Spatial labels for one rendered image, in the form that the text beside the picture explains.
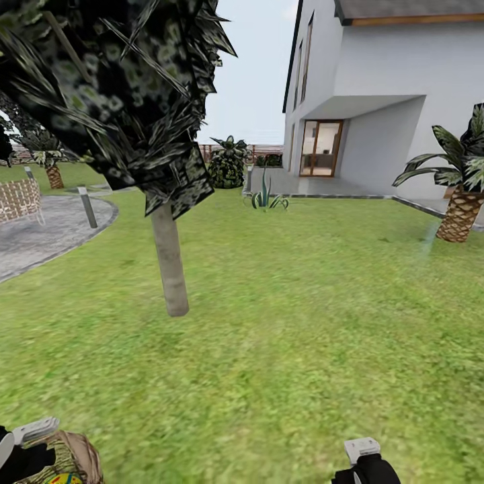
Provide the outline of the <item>wicker basket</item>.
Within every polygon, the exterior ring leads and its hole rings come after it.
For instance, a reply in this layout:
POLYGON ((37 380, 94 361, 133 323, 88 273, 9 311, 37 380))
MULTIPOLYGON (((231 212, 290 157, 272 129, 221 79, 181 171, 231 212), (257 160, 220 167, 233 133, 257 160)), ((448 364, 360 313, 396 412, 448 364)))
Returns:
POLYGON ((72 430, 62 430, 30 440, 28 447, 41 443, 64 440, 70 449, 77 473, 85 484, 104 484, 103 471, 100 467, 99 451, 92 446, 85 433, 76 434, 72 430))

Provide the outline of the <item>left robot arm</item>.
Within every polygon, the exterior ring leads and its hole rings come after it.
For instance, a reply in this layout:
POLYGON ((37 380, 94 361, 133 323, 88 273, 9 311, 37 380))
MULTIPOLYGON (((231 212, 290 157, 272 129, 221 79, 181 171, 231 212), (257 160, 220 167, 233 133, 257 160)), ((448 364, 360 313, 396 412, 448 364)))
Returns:
POLYGON ((35 421, 6 432, 0 426, 0 484, 15 484, 39 473, 44 467, 54 466, 54 448, 46 449, 47 443, 26 447, 30 440, 57 431, 60 420, 55 417, 35 421))

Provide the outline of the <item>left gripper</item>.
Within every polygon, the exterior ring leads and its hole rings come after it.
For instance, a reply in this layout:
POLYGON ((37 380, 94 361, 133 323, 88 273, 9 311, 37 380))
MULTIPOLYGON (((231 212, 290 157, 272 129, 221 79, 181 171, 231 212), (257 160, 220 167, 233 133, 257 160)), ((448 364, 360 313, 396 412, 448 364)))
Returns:
POLYGON ((39 473, 44 467, 54 466, 56 461, 54 448, 47 450, 46 445, 45 442, 26 448, 14 445, 18 449, 17 460, 10 471, 0 478, 0 484, 19 483, 30 475, 39 473))

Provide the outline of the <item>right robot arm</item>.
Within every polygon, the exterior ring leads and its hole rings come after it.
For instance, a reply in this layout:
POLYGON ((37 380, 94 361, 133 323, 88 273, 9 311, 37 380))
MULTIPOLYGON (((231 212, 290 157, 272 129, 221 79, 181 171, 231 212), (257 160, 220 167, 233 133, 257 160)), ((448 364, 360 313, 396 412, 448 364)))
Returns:
POLYGON ((401 484, 387 460, 381 460, 380 444, 371 437, 344 441, 350 469, 337 471, 332 484, 401 484))

